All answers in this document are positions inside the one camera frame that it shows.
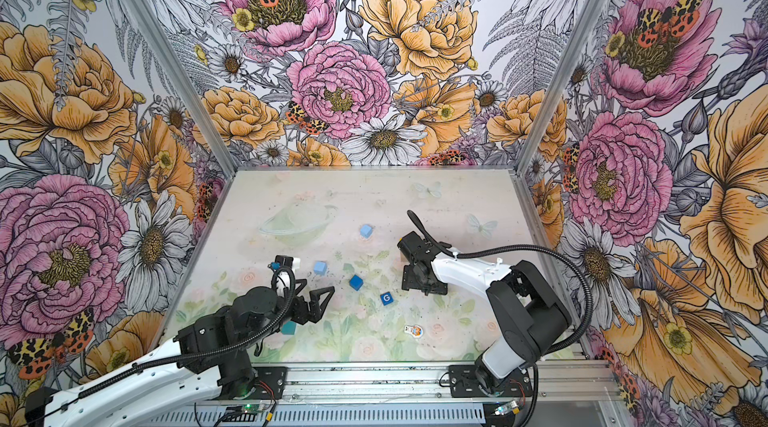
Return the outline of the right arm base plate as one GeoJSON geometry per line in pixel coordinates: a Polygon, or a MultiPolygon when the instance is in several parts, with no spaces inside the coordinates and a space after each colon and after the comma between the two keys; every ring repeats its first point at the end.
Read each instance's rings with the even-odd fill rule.
{"type": "Polygon", "coordinates": [[[530,397],[533,385],[528,374],[515,369],[497,378],[489,370],[475,364],[452,364],[447,369],[448,388],[453,398],[519,398],[530,397]]]}

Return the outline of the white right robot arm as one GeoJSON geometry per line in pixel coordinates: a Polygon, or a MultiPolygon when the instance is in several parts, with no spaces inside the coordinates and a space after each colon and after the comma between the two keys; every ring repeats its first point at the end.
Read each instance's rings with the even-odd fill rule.
{"type": "Polygon", "coordinates": [[[451,286],[488,301],[499,337],[474,363],[464,396],[501,396],[507,384],[547,354],[573,344],[573,319],[539,268],[521,260],[485,261],[482,253],[461,253],[446,243],[410,232],[398,249],[406,264],[402,288],[445,296],[451,286]]]}

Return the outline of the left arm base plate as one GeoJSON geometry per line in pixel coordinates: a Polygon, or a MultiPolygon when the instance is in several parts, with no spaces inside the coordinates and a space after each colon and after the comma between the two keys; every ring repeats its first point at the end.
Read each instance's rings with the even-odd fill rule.
{"type": "Polygon", "coordinates": [[[287,383],[287,374],[287,367],[255,366],[252,368],[252,379],[246,384],[245,393],[238,395],[237,399],[248,401],[281,400],[287,383]]]}

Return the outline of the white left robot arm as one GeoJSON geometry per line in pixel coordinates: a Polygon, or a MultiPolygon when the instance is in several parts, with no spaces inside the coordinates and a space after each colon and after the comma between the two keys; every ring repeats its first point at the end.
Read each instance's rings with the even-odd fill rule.
{"type": "Polygon", "coordinates": [[[250,348],[284,324],[322,319],[335,289],[301,296],[296,287],[259,286],[197,319],[171,340],[92,386],[42,388],[26,401],[28,426],[133,426],[176,407],[274,394],[252,365],[250,348]]]}

